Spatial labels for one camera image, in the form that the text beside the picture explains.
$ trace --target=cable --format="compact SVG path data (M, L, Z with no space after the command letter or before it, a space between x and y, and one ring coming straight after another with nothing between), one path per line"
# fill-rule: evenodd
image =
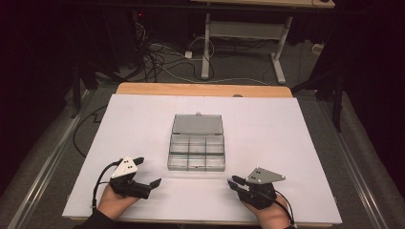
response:
M92 209L93 212L96 210L97 207L97 199L96 199L96 195L97 195L97 189L98 189L98 185L100 185L101 183L108 183L108 182L101 182L102 177L104 176L105 172L107 172L108 169L110 169L113 166L118 166L119 163L122 161L122 159L120 159L119 161L113 162L111 164L109 164L107 167L104 168L104 170L101 172L100 177L98 177L95 189L93 190L93 200L92 200Z
M282 197L286 200L286 202L287 202L287 204L288 204L288 207L289 207L289 211L290 211L291 213L287 210L287 208L286 208L283 204L281 204L281 203L280 203L279 201L277 201L276 199L270 198L270 197L268 197L268 196L266 196L265 194L260 193L260 192L253 192L253 193L256 194L256 195L259 195L259 196L261 196L261 197L263 197L263 198L266 198L266 199L268 199L268 200L274 202L275 204L277 204L279 207L281 207L281 208L286 212L290 224L295 226L294 215L292 214L292 208L291 208L291 205L290 205L289 202L288 202L288 199L286 199L286 197L284 197L280 192L278 192L278 191L276 191L276 190L274 190L274 191L275 191L276 193L278 193L280 196L282 196Z
M93 111L91 114L87 115L87 116L83 119L83 121L81 121L81 122L77 125L77 127L76 127L76 129L75 129L75 131L74 131L73 144L74 144L76 150L78 151L78 153L81 154L84 158L86 158L86 155L78 148L77 143L76 143L76 140L75 140L75 137L76 137L76 135L77 135L77 131L78 131L78 129L81 127L81 125L82 125L89 117L91 117L92 115L95 116L95 119L94 119L93 123L99 123L99 122L96 121L97 116L98 116L97 112L99 112L100 110L106 108L107 106L108 106L108 105L104 105L104 106L102 106L102 107L96 109L95 111Z
M169 72L167 69L165 69L164 67L162 67L162 69L163 69L164 71L166 71L167 73L169 73L172 77L175 77L175 78L177 78L177 79L180 79L180 80L183 80L183 81L186 81L186 82L195 83L195 84L211 84L211 83L220 83L220 82L233 81L233 80L248 80L248 81L254 81L254 82L257 82L257 83L266 85L266 86L270 86L270 85L267 84L267 83L264 83L264 82L259 81L259 80L256 80L256 79L251 79L251 78L227 78L227 79L219 79L219 80L209 81L209 82L206 82L206 81L199 82L199 81L193 81L193 80L190 80L190 79L186 79L186 78L182 78L182 77L176 76L176 75L170 73L170 72Z

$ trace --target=white cable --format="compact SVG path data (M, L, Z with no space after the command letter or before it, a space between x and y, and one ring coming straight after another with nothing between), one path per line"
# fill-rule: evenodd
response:
M212 53L211 53L208 57L213 56L213 55L214 55L214 50L215 50L214 44L212 44L212 42L211 42L209 39L206 39L206 38L203 37L203 36L197 37L195 40L193 40L193 42L191 42L190 46L188 47L188 50L191 51L191 46L193 46L193 44L194 44L196 41L198 41L198 40L207 40L207 41L209 42L209 44L211 44L211 46L212 46Z
M156 64L156 65L161 67L165 72L169 73L172 77L183 80L183 81L186 81L186 82L194 83L194 84L211 84L211 83L221 83L221 82L233 81L233 80L247 80L247 81L253 81L253 82L256 82L256 83L260 83L260 84L263 84L263 85L266 85L266 86L270 86L269 84L267 84L265 82L262 82L262 81L256 80L256 79L251 79L251 78L227 78L227 79L220 79L220 80L214 80L214 81L209 81L209 82L208 81L193 81L193 80L182 78L182 77L179 77L179 76L176 76L176 75L170 73L168 70L166 70L160 64Z
M188 60L202 60L202 59L189 59L189 58L185 57L183 54L181 54L180 52L177 52L175 49L170 48L170 47L168 47L168 46L164 46L164 45L159 44L159 43L154 43L154 44L150 44L150 45L151 45L151 46L161 46L161 47L164 47L164 48L166 48L166 49L169 49L169 50L174 51L174 52L164 52L164 53L166 53L166 54L177 54L177 55L180 55L181 57L183 57L184 59L188 59Z

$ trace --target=black sleeve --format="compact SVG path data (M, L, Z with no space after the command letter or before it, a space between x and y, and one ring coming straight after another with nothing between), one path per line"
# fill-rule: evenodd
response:
M95 210L86 221L75 226L74 229L113 229L115 225L115 221Z

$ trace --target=electrical cord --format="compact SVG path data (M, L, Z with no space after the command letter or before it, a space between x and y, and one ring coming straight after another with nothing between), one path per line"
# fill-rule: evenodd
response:
M102 107L100 107L100 108L94 110L91 114L87 115L87 116L77 125L77 127L75 128L74 135L73 135L73 144L74 144L76 150L78 151L78 153L81 154L84 158L86 158L86 155L85 155L85 154L80 150L80 148L77 146L77 142L76 142L77 131L78 131L78 129L81 127L81 125L82 125L89 117L91 117L91 116L93 116L93 115L95 116L95 119L93 120L93 123L100 123L99 121L96 121L97 116L98 116L98 113L97 113L97 112L101 111L102 109L106 108L107 106L108 106L108 105L104 105L104 106L102 106Z
M263 198L266 198L266 199L272 201L273 203L277 204L279 207L281 207L281 208L286 212L286 214L287 214L287 216L288 216L288 219L289 219L290 225L293 225L293 226L295 227L294 215L293 215L293 213L292 213L292 208L291 208L291 205L289 204L288 199L286 199L286 197L284 197L284 195L281 194L280 192L278 192L278 191L276 191L276 190L274 190L274 191L275 191L277 194L279 194L280 196L282 196L282 197L286 200L286 202L287 202L287 204L288 204L288 207L289 207L289 211L288 211L288 209L287 209L283 204L281 204L281 203L280 203L279 201L277 201L276 199L270 198L270 197L268 197L268 196L266 196L265 194L260 193L260 192L253 192L253 193L256 194L256 195L259 195L259 196L261 196L261 197L263 197Z
M100 185L101 183L108 183L108 182L101 182L102 177L104 177L104 174L105 174L105 172L107 172L107 170L109 170L113 166L118 166L121 161L122 161L122 159L109 164L107 167L104 168L104 170L101 172L100 176L98 177L95 189L93 190L93 200L92 200L93 213L95 212L96 207L97 207L96 195L97 195L98 185Z

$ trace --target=hand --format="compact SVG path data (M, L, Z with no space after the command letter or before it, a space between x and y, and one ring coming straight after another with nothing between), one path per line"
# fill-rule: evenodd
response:
M283 197L277 195L276 200L285 206L286 209L288 208L287 202ZM256 216L260 226L263 229L281 229L289 227L289 218L287 213L276 203L273 203L271 206L262 210L258 210L248 203L242 203Z
M109 184L104 189L97 210L106 217L115 220L118 219L132 204L136 203L139 198L124 198L114 192Z

